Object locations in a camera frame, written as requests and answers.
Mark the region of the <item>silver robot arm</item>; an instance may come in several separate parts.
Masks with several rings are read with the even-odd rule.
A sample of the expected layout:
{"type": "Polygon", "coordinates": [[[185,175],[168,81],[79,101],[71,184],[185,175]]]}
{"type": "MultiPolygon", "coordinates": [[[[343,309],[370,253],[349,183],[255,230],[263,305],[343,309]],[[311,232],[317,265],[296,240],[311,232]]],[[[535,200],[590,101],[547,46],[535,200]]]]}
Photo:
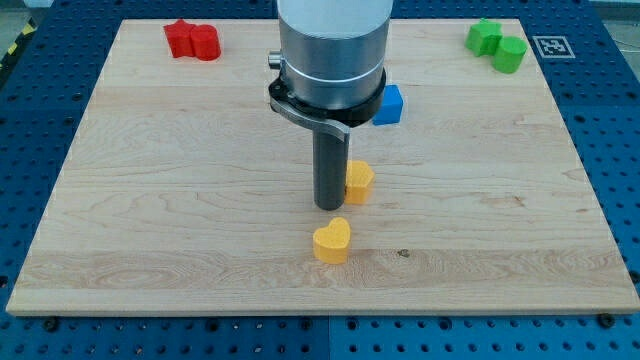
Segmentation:
{"type": "Polygon", "coordinates": [[[381,107],[393,0],[279,0],[280,48],[268,55],[277,78],[271,109],[313,134],[315,204],[345,202],[353,128],[381,107]]]}

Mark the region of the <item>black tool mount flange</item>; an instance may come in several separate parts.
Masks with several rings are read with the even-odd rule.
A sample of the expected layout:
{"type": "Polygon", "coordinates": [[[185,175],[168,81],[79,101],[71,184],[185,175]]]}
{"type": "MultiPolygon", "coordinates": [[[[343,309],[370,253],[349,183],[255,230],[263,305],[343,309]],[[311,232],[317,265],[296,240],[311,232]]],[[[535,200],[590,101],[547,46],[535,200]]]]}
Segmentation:
{"type": "Polygon", "coordinates": [[[274,112],[300,127],[346,142],[352,128],[370,121],[379,111],[385,86],[386,71],[382,70],[377,88],[365,102],[336,110],[314,107],[297,99],[280,77],[268,86],[268,91],[270,107],[274,112]]]}

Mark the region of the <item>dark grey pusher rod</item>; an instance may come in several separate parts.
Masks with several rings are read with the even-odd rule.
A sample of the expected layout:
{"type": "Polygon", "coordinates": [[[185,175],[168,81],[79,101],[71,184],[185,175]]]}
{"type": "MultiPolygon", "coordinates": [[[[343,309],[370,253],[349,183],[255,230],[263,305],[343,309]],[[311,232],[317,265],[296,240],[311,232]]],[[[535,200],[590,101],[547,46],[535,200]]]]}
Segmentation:
{"type": "Polygon", "coordinates": [[[349,138],[313,133],[314,202],[323,210],[336,210],[344,204],[349,138]]]}

